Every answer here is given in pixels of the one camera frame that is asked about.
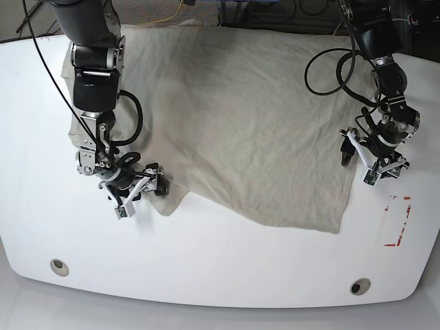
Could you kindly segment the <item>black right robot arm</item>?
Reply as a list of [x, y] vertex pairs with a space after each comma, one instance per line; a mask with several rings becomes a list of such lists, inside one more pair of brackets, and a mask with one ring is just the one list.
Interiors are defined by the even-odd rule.
[[[124, 67], [125, 37], [111, 1], [50, 1], [58, 24], [71, 41], [74, 68], [73, 94], [67, 106], [79, 124], [82, 140], [78, 147], [77, 169], [82, 175], [101, 178], [116, 208], [138, 200], [141, 191], [158, 197], [168, 194], [168, 184], [158, 164], [142, 171], [134, 166], [140, 154], [120, 155], [120, 148], [137, 140], [142, 132], [143, 111], [139, 100], [120, 88]], [[112, 140], [116, 123], [114, 111], [122, 97], [130, 99], [137, 111], [133, 135]]]

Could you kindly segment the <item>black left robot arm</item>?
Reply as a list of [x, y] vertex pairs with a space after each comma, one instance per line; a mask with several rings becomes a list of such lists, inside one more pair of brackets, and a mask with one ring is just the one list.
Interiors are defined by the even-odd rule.
[[[390, 1], [337, 1], [336, 4], [351, 46], [338, 61], [339, 85], [332, 92], [344, 90], [361, 102], [361, 114], [355, 120], [363, 119], [366, 123], [366, 126], [359, 124], [340, 132], [344, 138], [340, 148], [341, 165], [348, 166], [352, 157], [359, 155], [366, 169], [362, 181], [375, 186], [384, 178], [397, 179], [402, 169], [410, 166], [396, 148], [416, 134], [420, 114], [406, 103], [407, 77], [393, 58], [403, 45], [389, 11]], [[357, 57], [372, 67], [376, 86], [373, 100], [348, 86]]]

